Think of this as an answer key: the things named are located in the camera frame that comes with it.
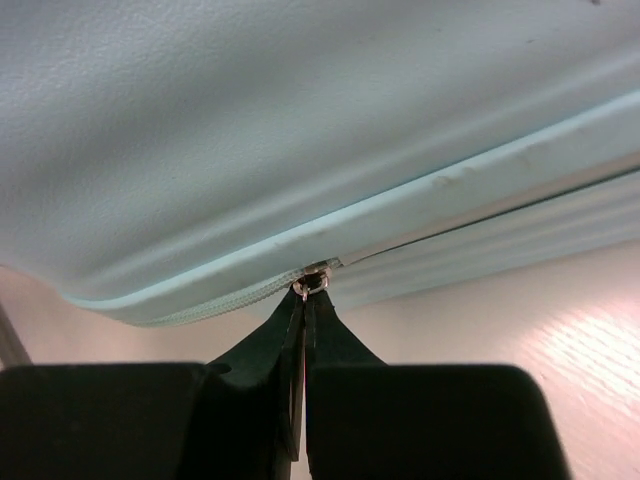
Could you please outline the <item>light blue hard-shell suitcase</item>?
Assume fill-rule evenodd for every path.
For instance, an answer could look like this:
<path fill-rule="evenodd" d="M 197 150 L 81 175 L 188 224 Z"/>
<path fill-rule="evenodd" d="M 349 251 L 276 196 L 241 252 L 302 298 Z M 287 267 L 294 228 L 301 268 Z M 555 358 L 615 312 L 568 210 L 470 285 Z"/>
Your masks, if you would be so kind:
<path fill-rule="evenodd" d="M 639 236 L 635 1 L 5 1 L 1 263 L 132 325 Z"/>

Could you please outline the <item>silver zipper pull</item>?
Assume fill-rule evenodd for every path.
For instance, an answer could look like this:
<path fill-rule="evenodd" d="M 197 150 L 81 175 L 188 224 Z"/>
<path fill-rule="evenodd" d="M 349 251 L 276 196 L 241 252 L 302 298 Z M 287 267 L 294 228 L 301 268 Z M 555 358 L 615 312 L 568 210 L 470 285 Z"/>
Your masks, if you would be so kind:
<path fill-rule="evenodd" d="M 325 291 L 330 284 L 331 268 L 328 265 L 311 266 L 291 286 L 293 291 L 306 302 L 311 296 Z"/>

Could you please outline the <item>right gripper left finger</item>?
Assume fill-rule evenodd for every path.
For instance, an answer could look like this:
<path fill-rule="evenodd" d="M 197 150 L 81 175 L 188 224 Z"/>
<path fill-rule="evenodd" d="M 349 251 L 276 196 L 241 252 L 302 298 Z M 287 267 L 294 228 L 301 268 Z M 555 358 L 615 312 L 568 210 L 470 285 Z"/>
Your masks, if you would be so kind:
<path fill-rule="evenodd" d="M 299 457 L 303 301 L 209 363 L 13 367 L 5 479 L 286 479 Z"/>

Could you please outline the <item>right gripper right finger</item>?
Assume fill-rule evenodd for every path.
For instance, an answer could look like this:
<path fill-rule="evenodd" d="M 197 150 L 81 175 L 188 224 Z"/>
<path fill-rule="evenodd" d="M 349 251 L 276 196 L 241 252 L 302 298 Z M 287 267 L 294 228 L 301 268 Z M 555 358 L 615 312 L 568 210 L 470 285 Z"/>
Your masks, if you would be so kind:
<path fill-rule="evenodd" d="M 315 479 L 567 479 L 547 401 L 508 364 L 391 365 L 305 306 L 306 447 Z"/>

